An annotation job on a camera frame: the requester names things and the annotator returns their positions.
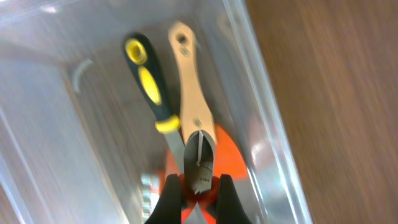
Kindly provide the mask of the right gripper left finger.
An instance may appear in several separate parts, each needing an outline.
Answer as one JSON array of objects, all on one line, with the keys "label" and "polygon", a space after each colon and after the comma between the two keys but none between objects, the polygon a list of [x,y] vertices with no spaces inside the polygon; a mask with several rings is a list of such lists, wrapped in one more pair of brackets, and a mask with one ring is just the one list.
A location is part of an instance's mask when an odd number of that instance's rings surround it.
[{"label": "right gripper left finger", "polygon": [[177,174],[170,174],[154,211],[145,224],[181,224],[182,188]]}]

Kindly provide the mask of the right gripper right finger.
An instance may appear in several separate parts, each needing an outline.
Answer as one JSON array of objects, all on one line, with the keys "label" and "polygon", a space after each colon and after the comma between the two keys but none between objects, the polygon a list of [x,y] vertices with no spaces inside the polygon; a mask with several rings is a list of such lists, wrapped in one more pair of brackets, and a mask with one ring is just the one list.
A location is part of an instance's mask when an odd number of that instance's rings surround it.
[{"label": "right gripper right finger", "polygon": [[232,177],[222,174],[216,198],[216,224],[251,224],[234,187]]}]

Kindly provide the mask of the socket set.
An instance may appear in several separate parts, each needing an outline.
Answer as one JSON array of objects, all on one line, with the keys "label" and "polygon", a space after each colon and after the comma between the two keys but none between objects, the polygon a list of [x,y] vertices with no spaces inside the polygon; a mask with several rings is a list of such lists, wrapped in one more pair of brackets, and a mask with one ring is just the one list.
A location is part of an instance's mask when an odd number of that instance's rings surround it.
[{"label": "socket set", "polygon": [[161,189],[160,179],[158,175],[142,174],[141,175],[141,217],[142,222],[145,223],[151,213],[154,211],[157,202],[159,201]]}]

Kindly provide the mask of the small red handled cutters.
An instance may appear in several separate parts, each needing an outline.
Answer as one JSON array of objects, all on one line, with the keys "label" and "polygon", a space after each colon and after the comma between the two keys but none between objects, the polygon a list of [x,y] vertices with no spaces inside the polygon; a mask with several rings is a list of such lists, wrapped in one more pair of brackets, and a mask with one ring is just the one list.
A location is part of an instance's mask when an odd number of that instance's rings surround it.
[{"label": "small red handled cutters", "polygon": [[193,132],[183,153],[182,215],[184,221],[220,222],[220,184],[215,176],[215,142],[204,130]]}]

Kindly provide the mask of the orange scraper wooden handle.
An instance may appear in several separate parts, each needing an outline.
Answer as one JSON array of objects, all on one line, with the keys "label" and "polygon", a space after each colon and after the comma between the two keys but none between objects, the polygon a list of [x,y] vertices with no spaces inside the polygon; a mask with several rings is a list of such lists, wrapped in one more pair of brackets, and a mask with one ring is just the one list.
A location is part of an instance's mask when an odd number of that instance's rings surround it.
[{"label": "orange scraper wooden handle", "polygon": [[[244,179],[248,172],[245,161],[231,136],[214,122],[205,100],[198,77],[196,38],[194,31],[181,21],[176,21],[168,31],[180,78],[180,134],[186,145],[189,136],[199,130],[206,131],[215,142],[215,176],[229,174],[234,179]],[[177,173],[177,166],[167,153],[166,166]]]}]

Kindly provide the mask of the metal file yellow black handle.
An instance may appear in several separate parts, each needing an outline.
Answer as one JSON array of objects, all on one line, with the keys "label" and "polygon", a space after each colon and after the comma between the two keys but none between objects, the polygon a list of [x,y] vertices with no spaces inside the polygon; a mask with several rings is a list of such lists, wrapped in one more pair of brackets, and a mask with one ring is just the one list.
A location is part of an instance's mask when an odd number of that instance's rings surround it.
[{"label": "metal file yellow black handle", "polygon": [[180,119],[170,106],[167,85],[155,48],[139,32],[129,34],[122,48],[131,74],[155,116],[155,128],[164,135],[177,166],[177,173],[182,174],[185,145],[180,134]]}]

